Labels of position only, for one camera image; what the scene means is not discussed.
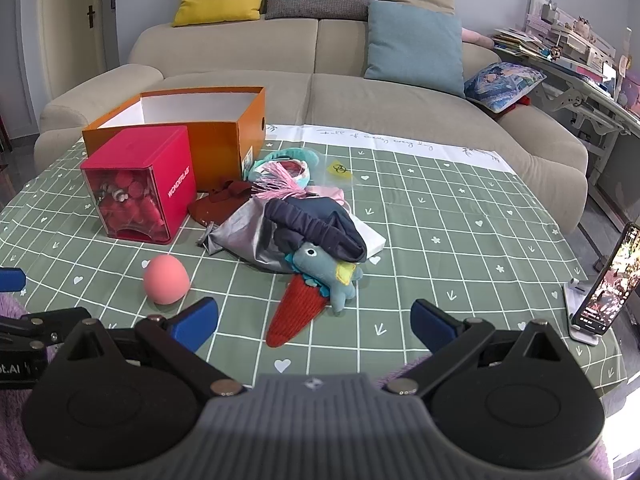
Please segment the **blue dinosaur plush toy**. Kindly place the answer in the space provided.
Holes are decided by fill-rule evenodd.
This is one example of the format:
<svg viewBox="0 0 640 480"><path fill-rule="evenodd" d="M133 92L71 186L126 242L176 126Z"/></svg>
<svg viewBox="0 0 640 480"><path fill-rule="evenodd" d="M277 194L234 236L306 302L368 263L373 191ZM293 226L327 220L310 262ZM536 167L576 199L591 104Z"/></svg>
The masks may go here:
<svg viewBox="0 0 640 480"><path fill-rule="evenodd" d="M335 315L340 315L348 300L356 297L356 284L363 277L357 263L338 260L320 246L305 242L285 261L303 277L309 286L316 286L320 295L329 300Z"/></svg>

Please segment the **small yellow packet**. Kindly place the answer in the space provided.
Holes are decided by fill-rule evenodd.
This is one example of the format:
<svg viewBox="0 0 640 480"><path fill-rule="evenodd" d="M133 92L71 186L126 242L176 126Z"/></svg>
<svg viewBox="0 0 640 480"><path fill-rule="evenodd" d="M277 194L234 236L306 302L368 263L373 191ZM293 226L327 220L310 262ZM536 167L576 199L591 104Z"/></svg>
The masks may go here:
<svg viewBox="0 0 640 480"><path fill-rule="evenodd" d="M352 172L339 160L332 160L329 163L328 173L337 179L347 180L352 178Z"/></svg>

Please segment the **orange cardboard box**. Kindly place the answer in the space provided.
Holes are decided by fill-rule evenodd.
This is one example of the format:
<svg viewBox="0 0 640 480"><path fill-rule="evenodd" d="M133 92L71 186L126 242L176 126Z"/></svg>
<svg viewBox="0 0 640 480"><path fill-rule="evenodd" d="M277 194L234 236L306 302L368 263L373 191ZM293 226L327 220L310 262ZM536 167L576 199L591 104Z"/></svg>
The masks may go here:
<svg viewBox="0 0 640 480"><path fill-rule="evenodd" d="M184 125L196 188L208 192L253 165L266 138L265 106L262 87L145 91L85 126L82 137L91 154L125 128Z"/></svg>

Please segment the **navy blue cloth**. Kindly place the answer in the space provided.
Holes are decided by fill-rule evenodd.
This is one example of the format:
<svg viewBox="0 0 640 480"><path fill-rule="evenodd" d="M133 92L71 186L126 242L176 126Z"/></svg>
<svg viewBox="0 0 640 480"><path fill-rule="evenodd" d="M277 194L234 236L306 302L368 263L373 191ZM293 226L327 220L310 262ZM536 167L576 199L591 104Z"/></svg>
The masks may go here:
<svg viewBox="0 0 640 480"><path fill-rule="evenodd" d="M309 242L336 260L358 263L367 259L367 246L355 223L332 198L273 198L266 203L265 218L276 225L273 239L285 255Z"/></svg>

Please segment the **anime print cushion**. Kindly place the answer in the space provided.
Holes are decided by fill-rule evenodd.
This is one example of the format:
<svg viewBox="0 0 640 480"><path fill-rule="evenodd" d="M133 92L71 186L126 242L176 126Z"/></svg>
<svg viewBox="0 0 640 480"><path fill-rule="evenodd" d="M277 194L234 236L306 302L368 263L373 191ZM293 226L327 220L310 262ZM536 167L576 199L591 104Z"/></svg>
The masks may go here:
<svg viewBox="0 0 640 480"><path fill-rule="evenodd" d="M509 62L498 62L480 70L465 81L465 97L500 114L532 92L546 79L546 74L534 68Z"/></svg>

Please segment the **red knitted carrot toy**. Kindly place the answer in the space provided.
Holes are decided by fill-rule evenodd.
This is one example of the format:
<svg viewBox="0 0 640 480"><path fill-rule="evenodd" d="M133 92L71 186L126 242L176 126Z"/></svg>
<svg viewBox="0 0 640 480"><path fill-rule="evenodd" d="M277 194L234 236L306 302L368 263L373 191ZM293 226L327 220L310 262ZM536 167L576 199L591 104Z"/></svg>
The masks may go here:
<svg viewBox="0 0 640 480"><path fill-rule="evenodd" d="M328 300L316 283L308 285L300 274L295 274L269 324L267 346L279 348L294 339L327 304Z"/></svg>

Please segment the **red transparent storage box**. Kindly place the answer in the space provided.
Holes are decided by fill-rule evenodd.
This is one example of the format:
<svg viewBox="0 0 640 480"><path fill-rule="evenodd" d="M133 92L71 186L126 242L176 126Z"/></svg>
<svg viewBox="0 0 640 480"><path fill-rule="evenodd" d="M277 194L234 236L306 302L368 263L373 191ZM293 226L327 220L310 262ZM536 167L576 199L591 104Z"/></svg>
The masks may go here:
<svg viewBox="0 0 640 480"><path fill-rule="evenodd" d="M111 238L166 245L196 196L188 129L183 125L122 129L80 170Z"/></svg>

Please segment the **white desk with books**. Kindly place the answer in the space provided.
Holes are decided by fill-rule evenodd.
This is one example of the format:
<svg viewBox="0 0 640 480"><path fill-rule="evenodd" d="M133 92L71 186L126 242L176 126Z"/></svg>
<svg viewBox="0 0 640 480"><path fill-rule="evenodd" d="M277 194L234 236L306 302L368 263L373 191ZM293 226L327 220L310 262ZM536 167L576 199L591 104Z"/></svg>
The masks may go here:
<svg viewBox="0 0 640 480"><path fill-rule="evenodd" d="M600 177L622 136L639 135L639 116L626 107L622 85L628 58L582 16L574 18L552 0L528 0L524 24L497 27L495 50L546 74L534 89L534 101L547 112L570 115L572 130L592 157L587 170L588 195L619 231L626 214L606 197Z"/></svg>

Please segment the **white tissue pack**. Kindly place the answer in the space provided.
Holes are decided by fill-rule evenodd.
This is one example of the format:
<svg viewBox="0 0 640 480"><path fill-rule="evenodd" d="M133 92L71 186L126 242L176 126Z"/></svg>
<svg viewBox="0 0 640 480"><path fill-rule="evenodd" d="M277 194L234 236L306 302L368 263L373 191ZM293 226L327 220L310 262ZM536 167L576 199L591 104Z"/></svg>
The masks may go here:
<svg viewBox="0 0 640 480"><path fill-rule="evenodd" d="M381 234L378 234L378 232L368 226L367 223L364 223L351 212L348 215L366 245L367 258L370 259L382 252L386 238L382 237Z"/></svg>

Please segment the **grey cushion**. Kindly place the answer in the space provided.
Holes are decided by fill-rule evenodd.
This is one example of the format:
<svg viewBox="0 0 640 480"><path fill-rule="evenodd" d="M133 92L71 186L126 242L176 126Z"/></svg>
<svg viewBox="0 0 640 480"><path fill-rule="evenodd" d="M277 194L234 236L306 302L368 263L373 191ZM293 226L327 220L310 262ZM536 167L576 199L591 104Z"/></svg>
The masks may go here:
<svg viewBox="0 0 640 480"><path fill-rule="evenodd" d="M370 0L266 0L265 19L362 21L368 19Z"/></svg>

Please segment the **smartphone on stand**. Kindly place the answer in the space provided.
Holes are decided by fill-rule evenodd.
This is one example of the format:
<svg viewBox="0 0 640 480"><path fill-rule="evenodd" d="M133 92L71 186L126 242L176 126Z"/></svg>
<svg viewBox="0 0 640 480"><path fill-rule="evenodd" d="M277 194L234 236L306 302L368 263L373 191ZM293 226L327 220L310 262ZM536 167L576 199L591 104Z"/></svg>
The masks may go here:
<svg viewBox="0 0 640 480"><path fill-rule="evenodd" d="M574 341L596 346L639 286L639 227L627 223L593 282L563 285L567 327Z"/></svg>

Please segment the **silver fabric bag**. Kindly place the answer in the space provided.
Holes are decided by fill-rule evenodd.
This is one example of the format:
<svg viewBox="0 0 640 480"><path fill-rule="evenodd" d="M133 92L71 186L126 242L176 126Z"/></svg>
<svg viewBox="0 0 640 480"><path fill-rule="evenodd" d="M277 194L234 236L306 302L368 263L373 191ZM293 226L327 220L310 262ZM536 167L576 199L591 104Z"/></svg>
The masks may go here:
<svg viewBox="0 0 640 480"><path fill-rule="evenodd" d="M302 213L286 200L250 198L221 224L210 222L198 244L209 256L224 249L259 270L293 274L274 233L294 229Z"/></svg>

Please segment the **green checked tablecloth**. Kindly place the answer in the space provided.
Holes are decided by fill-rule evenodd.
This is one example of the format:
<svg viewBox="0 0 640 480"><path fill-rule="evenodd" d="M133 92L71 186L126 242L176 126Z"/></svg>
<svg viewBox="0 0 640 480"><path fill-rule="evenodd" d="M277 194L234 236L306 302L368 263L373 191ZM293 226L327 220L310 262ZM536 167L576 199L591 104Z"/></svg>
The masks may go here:
<svg viewBox="0 0 640 480"><path fill-rule="evenodd" d="M191 220L166 246L109 238L79 170L81 144L2 209L1 262L27 278L18 300L32 312L83 307L108 328L129 327L156 312L142 275L168 252L190 275L186 301L211 296L219 307L216 332L198 353L244 385L274 373L385 376L425 353L410 327L419 298L505 330L542 318L566 333L563 288L584 271L498 154L355 130L268 128L265 153L293 146L348 173L352 211L385 240L342 314L323 312L291 341L269 347L288 278L228 252L207 255L198 244L203 230Z"/></svg>

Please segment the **pink plush on sofa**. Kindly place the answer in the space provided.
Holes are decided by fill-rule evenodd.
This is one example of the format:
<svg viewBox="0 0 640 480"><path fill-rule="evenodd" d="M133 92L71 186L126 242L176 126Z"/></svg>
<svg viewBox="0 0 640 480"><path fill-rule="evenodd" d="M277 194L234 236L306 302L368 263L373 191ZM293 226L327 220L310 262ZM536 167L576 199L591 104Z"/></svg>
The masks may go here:
<svg viewBox="0 0 640 480"><path fill-rule="evenodd" d="M474 30L466 29L464 27L462 27L461 29L461 39L465 44L475 44L476 46L488 50L491 50L495 47L494 40L492 40L491 38L484 36L479 32L474 32Z"/></svg>

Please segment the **beige sofa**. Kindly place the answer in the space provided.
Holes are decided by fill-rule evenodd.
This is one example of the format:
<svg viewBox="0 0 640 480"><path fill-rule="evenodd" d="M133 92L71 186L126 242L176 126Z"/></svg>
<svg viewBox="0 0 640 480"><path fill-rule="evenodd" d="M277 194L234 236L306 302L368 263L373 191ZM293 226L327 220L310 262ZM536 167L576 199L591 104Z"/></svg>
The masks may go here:
<svg viewBox="0 0 640 480"><path fill-rule="evenodd" d="M564 233L586 206L588 153L554 118L519 105L499 117L436 90L369 80L360 21L282 18L153 26L128 61L47 104L34 157L47 169L90 122L145 90L262 86L268 122L344 127L498 153Z"/></svg>

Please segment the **dark red felt pouch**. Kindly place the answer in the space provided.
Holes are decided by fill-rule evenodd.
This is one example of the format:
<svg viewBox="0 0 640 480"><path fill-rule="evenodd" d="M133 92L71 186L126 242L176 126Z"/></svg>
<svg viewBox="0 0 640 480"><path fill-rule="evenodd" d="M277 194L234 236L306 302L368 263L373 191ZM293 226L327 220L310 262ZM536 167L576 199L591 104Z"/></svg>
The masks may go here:
<svg viewBox="0 0 640 480"><path fill-rule="evenodd" d="M194 200L188 206L190 217L201 226L221 226L252 197L252 184L248 181L228 181L219 190Z"/></svg>

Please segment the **light blue cushion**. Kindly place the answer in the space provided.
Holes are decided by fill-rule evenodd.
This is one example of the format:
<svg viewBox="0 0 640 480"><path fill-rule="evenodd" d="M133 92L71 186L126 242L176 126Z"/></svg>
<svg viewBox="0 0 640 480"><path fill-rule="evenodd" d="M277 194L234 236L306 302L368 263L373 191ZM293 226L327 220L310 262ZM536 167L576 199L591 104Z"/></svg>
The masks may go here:
<svg viewBox="0 0 640 480"><path fill-rule="evenodd" d="M462 98L460 20L420 6L371 0L364 76Z"/></svg>

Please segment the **pink tassel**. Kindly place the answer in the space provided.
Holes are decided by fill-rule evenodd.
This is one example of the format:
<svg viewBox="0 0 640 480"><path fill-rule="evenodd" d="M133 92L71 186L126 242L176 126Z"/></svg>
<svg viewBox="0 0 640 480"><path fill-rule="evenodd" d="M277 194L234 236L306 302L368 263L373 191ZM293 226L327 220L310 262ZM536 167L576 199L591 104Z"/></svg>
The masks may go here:
<svg viewBox="0 0 640 480"><path fill-rule="evenodd" d="M268 174L252 182L252 193L260 200L285 200L289 197L303 198L307 195L306 188L296 184L288 172L277 162L268 162Z"/></svg>

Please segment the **pink soft ball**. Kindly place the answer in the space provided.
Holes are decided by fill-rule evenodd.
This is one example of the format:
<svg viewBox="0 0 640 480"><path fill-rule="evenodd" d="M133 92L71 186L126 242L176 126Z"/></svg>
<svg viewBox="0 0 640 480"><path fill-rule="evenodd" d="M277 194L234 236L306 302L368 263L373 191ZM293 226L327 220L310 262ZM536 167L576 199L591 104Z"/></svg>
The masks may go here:
<svg viewBox="0 0 640 480"><path fill-rule="evenodd" d="M188 272L172 255L150 260L143 273L143 288L154 304L167 306L186 296L191 286Z"/></svg>

